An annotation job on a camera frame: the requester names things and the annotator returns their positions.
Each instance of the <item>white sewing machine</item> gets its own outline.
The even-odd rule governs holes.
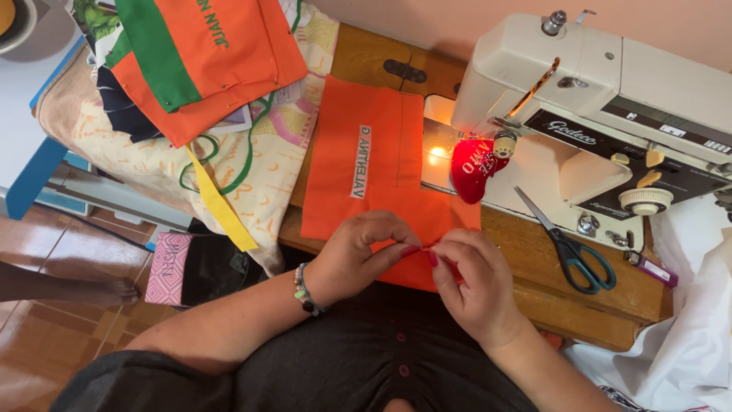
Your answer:
[[[502,130],[493,154],[514,154],[484,205],[536,220],[517,185],[565,232],[640,250],[642,216],[732,188],[732,76],[584,26],[587,12],[510,15],[478,39],[457,100],[425,101],[422,182],[454,193],[454,144]]]

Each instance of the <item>woman's hand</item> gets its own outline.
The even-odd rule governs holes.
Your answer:
[[[430,250],[436,255],[430,261],[437,261],[435,285],[457,324],[483,350],[511,342],[528,320],[516,307],[511,270],[498,248],[480,232],[455,229]],[[455,281],[446,260],[457,265],[465,283]]]
[[[371,252],[372,244],[389,239],[396,243]],[[305,286],[315,304],[329,306],[361,292],[403,255],[421,247],[417,235],[393,212],[361,213],[343,221],[305,268]]]

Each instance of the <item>pink box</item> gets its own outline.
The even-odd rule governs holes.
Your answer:
[[[193,235],[175,232],[157,236],[145,302],[181,306],[183,270],[192,239]]]

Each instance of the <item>woman's left hand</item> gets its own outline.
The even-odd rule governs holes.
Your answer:
[[[371,252],[372,244],[389,239],[396,243]],[[305,267],[305,286],[315,304],[329,306],[358,294],[403,255],[421,247],[417,235],[393,212],[355,215],[340,224],[318,257]]]

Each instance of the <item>tiled floor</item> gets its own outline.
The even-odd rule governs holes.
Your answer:
[[[154,229],[119,221],[98,208],[88,220],[140,244]],[[33,207],[22,221],[0,217],[0,233],[1,261],[72,279],[127,276],[143,293],[147,286],[150,253],[66,216]],[[79,369],[176,313],[142,299],[112,307],[0,303],[0,411],[46,411]]]

